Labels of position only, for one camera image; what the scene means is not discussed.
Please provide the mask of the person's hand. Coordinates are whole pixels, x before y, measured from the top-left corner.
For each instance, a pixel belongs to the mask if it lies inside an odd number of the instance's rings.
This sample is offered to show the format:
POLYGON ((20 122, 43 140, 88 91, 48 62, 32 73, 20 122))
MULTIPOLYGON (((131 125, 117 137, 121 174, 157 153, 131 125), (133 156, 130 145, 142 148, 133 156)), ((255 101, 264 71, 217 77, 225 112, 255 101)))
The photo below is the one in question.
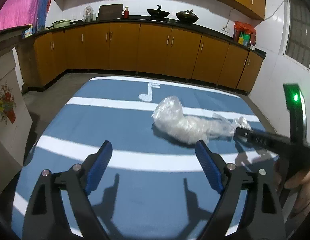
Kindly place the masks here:
POLYGON ((310 211, 310 170, 301 170, 296 173, 286 181, 284 188, 287 190, 299 189, 290 218, 302 213, 307 214, 310 211))

